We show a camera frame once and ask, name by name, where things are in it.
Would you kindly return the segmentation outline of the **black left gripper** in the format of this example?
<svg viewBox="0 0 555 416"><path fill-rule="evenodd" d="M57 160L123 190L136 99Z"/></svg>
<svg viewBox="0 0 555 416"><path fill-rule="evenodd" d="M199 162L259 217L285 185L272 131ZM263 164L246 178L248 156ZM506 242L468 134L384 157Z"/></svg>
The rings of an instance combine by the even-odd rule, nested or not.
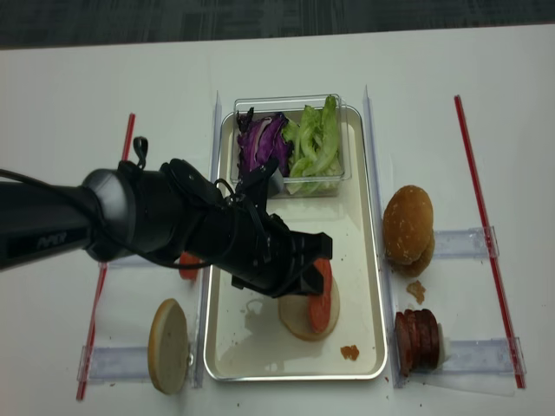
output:
<svg viewBox="0 0 555 416"><path fill-rule="evenodd" d="M253 203L211 210L203 221L203 258L232 274L232 285L264 296L327 296L333 240L291 230Z"/></svg>

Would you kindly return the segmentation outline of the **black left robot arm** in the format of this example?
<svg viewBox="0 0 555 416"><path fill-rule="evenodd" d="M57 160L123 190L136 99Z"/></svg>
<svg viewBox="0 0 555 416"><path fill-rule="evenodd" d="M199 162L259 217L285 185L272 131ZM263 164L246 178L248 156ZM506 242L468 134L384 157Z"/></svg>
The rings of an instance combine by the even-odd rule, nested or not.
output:
<svg viewBox="0 0 555 416"><path fill-rule="evenodd" d="M228 272L237 289L264 296L319 295L319 259L331 259L324 233L292 231L266 210L278 166L270 161L232 187L208 180L182 159L157 171L122 161L91 172L78 186L55 186L1 173L1 266L84 250L108 263L136 255L178 269L190 253L196 267Z"/></svg>

